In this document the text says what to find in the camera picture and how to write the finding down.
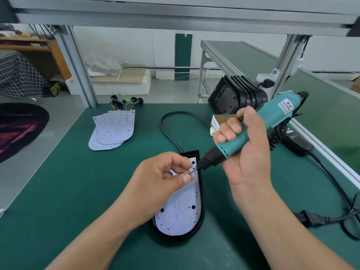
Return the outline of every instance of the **screwdriver handle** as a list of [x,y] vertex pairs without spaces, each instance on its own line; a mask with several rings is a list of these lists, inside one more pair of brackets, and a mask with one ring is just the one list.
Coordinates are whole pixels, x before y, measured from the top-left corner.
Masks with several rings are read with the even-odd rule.
[[[269,129],[270,127],[275,127],[287,117],[290,117],[292,111],[300,105],[300,102],[301,98],[299,95],[293,92],[283,93],[264,103],[257,114],[263,119],[266,129]],[[243,130],[234,140],[216,144],[227,159],[241,149],[249,140],[248,127],[244,122],[241,123]]]

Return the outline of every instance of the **screwdriver label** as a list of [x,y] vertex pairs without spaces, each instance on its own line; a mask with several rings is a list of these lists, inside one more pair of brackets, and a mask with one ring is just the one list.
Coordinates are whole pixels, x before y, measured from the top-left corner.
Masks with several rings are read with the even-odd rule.
[[288,114],[294,109],[294,105],[288,99],[281,101],[278,106],[283,110],[284,114]]

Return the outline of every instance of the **green workbench surface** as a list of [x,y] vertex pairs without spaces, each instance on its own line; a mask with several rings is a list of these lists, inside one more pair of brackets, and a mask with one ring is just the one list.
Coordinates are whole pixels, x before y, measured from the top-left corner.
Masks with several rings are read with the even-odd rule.
[[[207,104],[144,104],[136,107],[133,136],[119,148],[92,151],[93,116],[108,104],[86,109],[0,218],[0,268],[43,269],[120,195],[137,165],[166,151],[177,151],[160,131],[167,112],[191,111],[210,121]],[[164,128],[184,150],[213,145],[209,129],[196,117],[176,114]],[[319,155],[350,196],[356,188]],[[322,169],[278,145],[271,153],[272,183],[292,211],[306,209],[337,217],[344,202]],[[188,241],[165,240],[146,223],[133,231],[110,269],[267,269],[268,264],[237,210],[220,165],[203,172],[205,220]],[[360,268],[358,241],[339,224],[311,229],[321,241]]]
[[[252,81],[276,67],[277,57],[247,43],[206,42]],[[303,69],[278,92],[289,90],[310,94],[299,110],[304,115],[296,120],[360,174],[360,95]]]

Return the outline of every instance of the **small cardboard box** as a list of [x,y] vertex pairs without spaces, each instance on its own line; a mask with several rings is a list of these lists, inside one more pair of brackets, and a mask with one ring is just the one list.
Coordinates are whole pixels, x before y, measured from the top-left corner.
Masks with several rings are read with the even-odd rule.
[[214,114],[212,116],[211,126],[214,127],[216,131],[218,131],[220,125],[226,123],[227,120],[231,117],[236,117],[236,114]]
[[360,77],[354,81],[353,85],[351,86],[351,90],[360,94]]

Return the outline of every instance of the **electric screwdriver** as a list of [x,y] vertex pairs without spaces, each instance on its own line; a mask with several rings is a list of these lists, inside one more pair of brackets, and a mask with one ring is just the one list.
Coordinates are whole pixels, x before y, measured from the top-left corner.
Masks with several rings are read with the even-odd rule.
[[[257,114],[263,119],[266,129],[275,127],[288,117],[292,116],[293,110],[300,106],[301,97],[292,91],[282,93],[274,99],[264,103],[257,111]],[[249,140],[247,126],[242,123],[243,130],[232,141],[215,144],[211,147],[203,158],[201,158],[196,170],[206,170],[210,166],[216,166],[228,159],[233,153],[240,150]]]

